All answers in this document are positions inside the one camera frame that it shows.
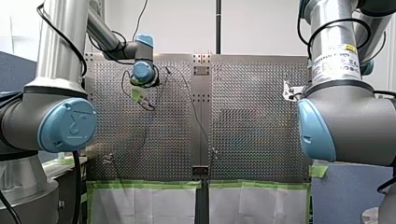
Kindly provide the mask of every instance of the metal post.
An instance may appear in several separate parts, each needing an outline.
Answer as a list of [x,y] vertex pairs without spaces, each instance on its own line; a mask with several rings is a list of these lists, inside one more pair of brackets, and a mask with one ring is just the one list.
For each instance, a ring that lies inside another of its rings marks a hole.
[[221,0],[216,0],[216,54],[221,54]]
[[[47,0],[44,15],[84,53],[88,0]],[[68,44],[44,21],[35,80],[27,87],[49,87],[85,93],[80,86],[81,61]]]

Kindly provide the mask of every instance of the robotic arm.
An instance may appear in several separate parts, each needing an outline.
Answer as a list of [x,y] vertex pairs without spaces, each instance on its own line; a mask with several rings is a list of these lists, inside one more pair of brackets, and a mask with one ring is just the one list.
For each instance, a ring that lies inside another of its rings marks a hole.
[[[47,0],[44,11],[79,52],[84,51],[88,32],[109,60],[135,60],[132,74],[136,84],[151,87],[158,82],[151,36],[120,42],[87,0]],[[36,77],[24,87],[22,100],[1,110],[2,141],[24,150],[82,149],[92,137],[96,113],[81,88],[80,71],[77,54],[43,22]]]
[[[394,12],[394,0],[303,1],[313,36],[312,82],[299,101],[300,141],[317,160],[396,167],[396,100],[375,99],[361,74]],[[359,8],[361,17],[351,20]],[[352,22],[359,24],[354,31]],[[387,184],[396,182],[394,177]],[[396,185],[379,208],[379,223],[395,223]]]
[[149,88],[159,82],[151,36],[120,42],[89,7],[89,0],[46,0],[42,14],[49,23],[42,24],[35,79],[23,94],[2,97],[6,100],[0,102],[2,223],[13,223],[6,209],[12,210],[10,206],[22,223],[58,221],[58,184],[47,180],[36,154],[81,150],[92,138],[96,112],[81,87],[86,33],[109,60],[134,59],[133,85]]

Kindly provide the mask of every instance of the warning sticker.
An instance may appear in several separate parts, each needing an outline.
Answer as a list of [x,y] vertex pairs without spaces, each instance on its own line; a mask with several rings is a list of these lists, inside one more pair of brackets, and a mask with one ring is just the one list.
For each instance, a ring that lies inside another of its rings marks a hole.
[[349,50],[350,52],[353,52],[355,54],[358,53],[358,50],[355,48],[355,46],[350,44],[342,44],[342,45],[335,45],[328,47],[328,50],[344,50],[344,49]]
[[358,55],[346,49],[322,54],[314,60],[312,73],[314,80],[322,76],[339,77],[351,75],[360,77],[361,70]]

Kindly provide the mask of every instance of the white paper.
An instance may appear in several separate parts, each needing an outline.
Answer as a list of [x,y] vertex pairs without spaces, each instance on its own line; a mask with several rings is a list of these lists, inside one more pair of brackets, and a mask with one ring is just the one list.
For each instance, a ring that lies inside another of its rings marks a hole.
[[1,36],[11,37],[11,19],[9,14],[0,12],[0,37]]
[[234,224],[239,211],[241,189],[210,189],[210,223]]
[[195,189],[96,189],[92,224],[194,224]]
[[14,55],[37,62],[39,39],[13,37]]
[[210,223],[305,224],[306,190],[210,189]]
[[0,51],[9,54],[14,53],[11,36],[0,36]]

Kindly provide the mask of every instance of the gray fabric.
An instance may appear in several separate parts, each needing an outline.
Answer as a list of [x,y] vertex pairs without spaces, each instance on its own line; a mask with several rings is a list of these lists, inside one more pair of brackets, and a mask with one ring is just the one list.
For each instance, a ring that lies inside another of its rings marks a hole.
[[387,167],[330,165],[323,178],[313,179],[314,223],[360,224],[363,211],[381,204],[376,188],[391,177]]
[[0,91],[21,91],[35,77],[35,62],[0,52]]

